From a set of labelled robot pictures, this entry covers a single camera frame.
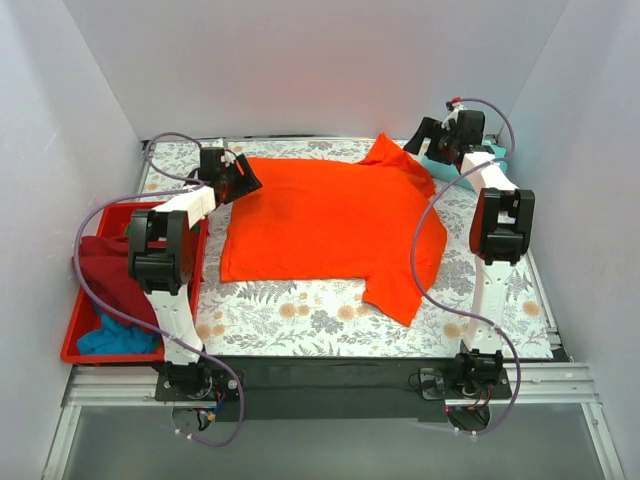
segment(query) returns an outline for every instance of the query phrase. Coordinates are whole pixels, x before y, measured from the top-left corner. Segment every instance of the floral pattern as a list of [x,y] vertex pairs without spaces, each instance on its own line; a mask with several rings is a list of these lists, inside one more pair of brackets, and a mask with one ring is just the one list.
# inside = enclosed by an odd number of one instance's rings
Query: floral pattern
[[[204,142],[220,145],[220,140]],[[230,142],[247,156],[314,158],[357,162],[373,140],[304,139]],[[153,153],[158,167],[186,175],[198,164],[189,142],[159,143]],[[436,180],[437,188],[444,182]],[[151,170],[144,191],[175,190],[182,185]],[[467,232],[475,211],[475,194],[462,187],[445,193],[436,209],[449,239],[435,285],[439,301],[469,310],[475,267],[467,247]],[[410,328],[362,302],[364,281],[304,280],[220,282],[220,256],[231,219],[231,206],[210,215],[203,267],[197,331],[207,351],[216,355],[300,355],[362,357],[449,357],[460,348],[468,319],[443,312],[426,300]],[[521,261],[507,280],[503,328],[524,358],[551,358],[546,335],[547,314],[537,297],[534,277]],[[505,348],[505,355],[510,352]]]

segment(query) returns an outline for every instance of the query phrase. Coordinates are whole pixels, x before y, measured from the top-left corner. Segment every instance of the black mount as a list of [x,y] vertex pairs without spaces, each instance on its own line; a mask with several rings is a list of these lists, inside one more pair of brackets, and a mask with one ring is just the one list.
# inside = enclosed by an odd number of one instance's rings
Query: black mount
[[231,203],[262,187],[247,157],[236,155],[235,162],[227,166],[223,161],[226,151],[223,147],[202,147],[200,167],[189,174],[189,178],[197,174],[199,180],[213,188],[217,205]]
[[501,352],[458,353],[446,370],[420,369],[420,387],[425,400],[466,398],[498,385],[508,385]]
[[449,130],[442,128],[442,122],[424,117],[416,133],[404,146],[404,150],[418,155],[423,142],[428,138],[430,141],[427,157],[434,162],[455,165],[460,171],[465,154],[493,153],[490,146],[482,145],[484,123],[484,113],[478,110],[458,112],[458,120],[449,122]]
[[[154,364],[158,375],[155,399],[159,402],[209,402],[217,400],[216,392],[224,393],[225,402],[238,401],[238,386],[230,382],[231,375],[214,368],[206,361],[197,364]],[[242,371],[236,371],[243,381]]]
[[161,290],[177,295],[191,280],[195,267],[187,212],[133,212],[127,264],[129,276],[145,293]]
[[[529,248],[534,204],[531,190],[506,192],[483,188],[469,232],[471,251],[487,265],[503,261],[515,266]],[[501,213],[514,222],[501,222]]]

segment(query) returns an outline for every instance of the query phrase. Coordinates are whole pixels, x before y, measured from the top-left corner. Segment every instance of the white wall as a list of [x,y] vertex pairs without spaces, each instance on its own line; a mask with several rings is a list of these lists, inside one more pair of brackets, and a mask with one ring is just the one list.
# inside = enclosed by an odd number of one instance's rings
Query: white wall
[[456,95],[509,111],[566,4],[64,1],[141,138],[408,138]]
[[75,230],[133,189],[140,144],[61,0],[0,0],[0,111],[0,468],[31,479],[69,374]]
[[511,115],[511,171],[537,196],[536,262],[629,479],[640,478],[638,52],[640,4],[570,0]]

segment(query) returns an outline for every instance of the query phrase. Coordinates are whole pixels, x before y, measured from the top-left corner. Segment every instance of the gray floor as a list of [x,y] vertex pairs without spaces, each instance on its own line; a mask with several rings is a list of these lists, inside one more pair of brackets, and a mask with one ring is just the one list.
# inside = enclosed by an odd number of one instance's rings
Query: gray floor
[[[494,418],[501,409],[492,409]],[[248,421],[232,445],[212,449],[173,434],[169,407],[85,407],[64,478],[604,478],[580,405],[518,405],[501,428],[475,442],[415,425]],[[232,427],[215,424],[206,433],[221,439]]]

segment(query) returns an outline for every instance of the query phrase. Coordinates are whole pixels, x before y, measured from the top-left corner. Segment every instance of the red plastic tray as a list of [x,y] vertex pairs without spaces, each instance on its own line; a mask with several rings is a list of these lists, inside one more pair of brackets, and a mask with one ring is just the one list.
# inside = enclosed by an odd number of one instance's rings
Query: red plastic tray
[[[104,209],[100,225],[98,226],[99,237],[118,237],[124,235],[127,225],[131,220],[134,210],[140,208],[153,208],[161,202],[139,202],[139,203],[118,203]],[[204,260],[204,249],[207,235],[209,234],[209,222],[205,218],[200,221],[199,232],[191,232],[193,247],[196,251],[196,266],[191,279],[189,305],[195,321],[198,309],[198,296],[200,294],[200,284],[202,282],[202,262]],[[75,364],[99,365],[104,363],[142,363],[142,362],[162,362],[164,361],[164,347],[160,345],[154,353],[131,354],[131,355],[81,355],[76,347],[77,340],[93,330],[100,328],[100,317],[93,308],[93,303],[89,296],[80,289],[76,297],[76,303],[71,314],[71,321],[67,329],[67,335],[62,345],[60,358],[63,362]]]

